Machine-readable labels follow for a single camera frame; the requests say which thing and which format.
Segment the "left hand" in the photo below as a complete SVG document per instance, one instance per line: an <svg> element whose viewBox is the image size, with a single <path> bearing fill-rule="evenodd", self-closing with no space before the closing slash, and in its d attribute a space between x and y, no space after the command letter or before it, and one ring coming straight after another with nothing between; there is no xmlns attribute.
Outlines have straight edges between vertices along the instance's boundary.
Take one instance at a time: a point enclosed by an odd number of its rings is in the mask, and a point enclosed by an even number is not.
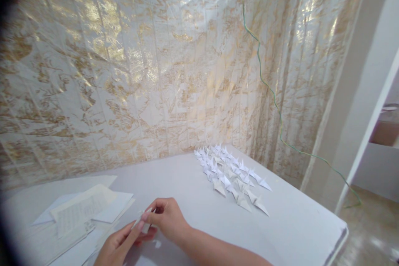
<svg viewBox="0 0 399 266"><path fill-rule="evenodd" d="M94 266L122 266L123 261L132 247L132 245L140 246L143 241L151 241L157 229L150 227L148 234L141 233L144 221L140 221L132 230L135 221L127 224L124 228L111 234L105 241L100 253L94 263Z"/></svg>

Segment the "sheer curtain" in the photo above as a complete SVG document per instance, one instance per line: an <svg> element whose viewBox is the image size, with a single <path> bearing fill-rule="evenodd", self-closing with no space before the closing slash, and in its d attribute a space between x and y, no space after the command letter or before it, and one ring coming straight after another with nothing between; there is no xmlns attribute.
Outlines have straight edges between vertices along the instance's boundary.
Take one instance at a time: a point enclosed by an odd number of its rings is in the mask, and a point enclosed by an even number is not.
<svg viewBox="0 0 399 266"><path fill-rule="evenodd" d="M361 0L245 0L283 139L312 152ZM231 143L299 187L241 0L15 0L1 43L2 188Z"/></svg>

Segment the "forearm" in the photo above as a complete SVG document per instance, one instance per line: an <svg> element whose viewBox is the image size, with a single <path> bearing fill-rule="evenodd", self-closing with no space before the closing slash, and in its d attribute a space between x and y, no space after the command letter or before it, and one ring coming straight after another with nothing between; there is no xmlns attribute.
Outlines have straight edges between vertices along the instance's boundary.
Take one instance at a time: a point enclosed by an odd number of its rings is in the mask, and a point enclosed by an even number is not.
<svg viewBox="0 0 399 266"><path fill-rule="evenodd" d="M199 265L271 266L268 261L251 251L193 228L178 242L178 246Z"/></svg>

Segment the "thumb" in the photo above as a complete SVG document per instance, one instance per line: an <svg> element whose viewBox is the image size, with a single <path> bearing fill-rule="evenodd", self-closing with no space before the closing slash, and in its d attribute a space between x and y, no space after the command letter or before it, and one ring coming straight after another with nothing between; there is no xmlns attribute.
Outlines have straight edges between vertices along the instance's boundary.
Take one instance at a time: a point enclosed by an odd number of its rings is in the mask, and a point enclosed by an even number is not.
<svg viewBox="0 0 399 266"><path fill-rule="evenodd" d="M156 226L160 227L162 214L156 214L152 212L144 213L141 217L143 221L149 224L155 224Z"/></svg>
<svg viewBox="0 0 399 266"><path fill-rule="evenodd" d="M118 251L120 252L120 255L123 257L123 259L128 254L129 249L133 246L134 241L136 241L136 239L140 235L143 226L144 221L140 220L140 222L134 228L132 228L126 240L121 244L121 246L119 246Z"/></svg>

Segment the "hand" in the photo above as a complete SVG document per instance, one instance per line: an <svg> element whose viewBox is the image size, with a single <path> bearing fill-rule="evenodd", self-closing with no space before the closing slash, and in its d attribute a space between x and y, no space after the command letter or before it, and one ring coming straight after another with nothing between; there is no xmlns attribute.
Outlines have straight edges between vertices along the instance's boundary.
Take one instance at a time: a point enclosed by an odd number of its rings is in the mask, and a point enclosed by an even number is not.
<svg viewBox="0 0 399 266"><path fill-rule="evenodd" d="M145 213L141 220L149 224L155 224L166 238L179 245L190 231L191 227L184 219L179 205L174 198L157 198L146 209L151 212Z"/></svg>
<svg viewBox="0 0 399 266"><path fill-rule="evenodd" d="M143 229L144 221L140 221L138 225L131 230L134 223L135 221L129 223L107 238L94 266L122 266L133 244L140 246L143 241L154 239L154 235L157 232L156 228L150 227L148 234L143 234L141 230Z"/></svg>

